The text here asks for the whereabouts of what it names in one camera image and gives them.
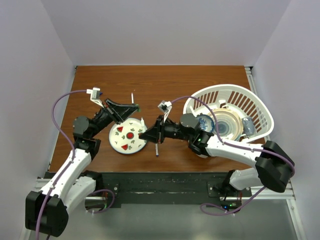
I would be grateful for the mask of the green-end white pen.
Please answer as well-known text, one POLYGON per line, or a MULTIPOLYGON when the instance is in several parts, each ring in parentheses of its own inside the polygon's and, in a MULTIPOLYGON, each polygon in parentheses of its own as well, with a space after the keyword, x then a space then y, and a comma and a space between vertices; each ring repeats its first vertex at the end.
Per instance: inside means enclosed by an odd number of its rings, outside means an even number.
POLYGON ((144 133, 146 131, 146 128, 145 128, 145 121, 143 117, 141 117, 140 123, 141 123, 142 132, 144 133))

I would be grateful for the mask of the white pen with printed text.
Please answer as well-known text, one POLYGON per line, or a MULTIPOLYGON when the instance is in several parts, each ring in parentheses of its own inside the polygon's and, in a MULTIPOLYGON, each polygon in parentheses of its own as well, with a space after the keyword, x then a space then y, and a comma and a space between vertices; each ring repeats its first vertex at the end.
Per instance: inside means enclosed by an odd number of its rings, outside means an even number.
POLYGON ((158 147, 158 143, 155 144, 155 156, 159 157, 159 147, 158 147))

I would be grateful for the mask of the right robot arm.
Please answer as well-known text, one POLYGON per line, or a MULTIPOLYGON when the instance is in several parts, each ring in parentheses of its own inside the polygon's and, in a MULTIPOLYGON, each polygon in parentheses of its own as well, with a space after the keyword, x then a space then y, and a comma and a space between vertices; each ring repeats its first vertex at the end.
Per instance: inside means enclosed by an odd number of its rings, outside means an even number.
POLYGON ((250 144, 223 140, 201 129, 191 113, 183 114, 178 123, 159 115, 155 124, 139 135, 141 140, 161 144, 166 138, 187 141, 188 147, 200 157, 222 157, 249 166, 232 170, 222 183, 223 192, 230 197, 249 187, 264 186, 283 193, 295 174, 295 164, 274 141, 250 144))

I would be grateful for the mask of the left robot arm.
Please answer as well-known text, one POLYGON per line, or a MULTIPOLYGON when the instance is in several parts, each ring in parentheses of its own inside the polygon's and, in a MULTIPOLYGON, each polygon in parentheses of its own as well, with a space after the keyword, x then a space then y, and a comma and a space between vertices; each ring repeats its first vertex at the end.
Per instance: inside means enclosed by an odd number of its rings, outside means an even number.
POLYGON ((59 237, 66 229, 71 213, 88 195, 105 192, 102 175, 82 171, 97 155, 101 140, 95 136, 109 124, 121 124, 140 108, 135 103, 116 103, 91 97, 100 109, 93 118, 78 116, 74 120, 70 153, 55 175, 38 191, 25 199, 25 227, 48 237, 59 237))

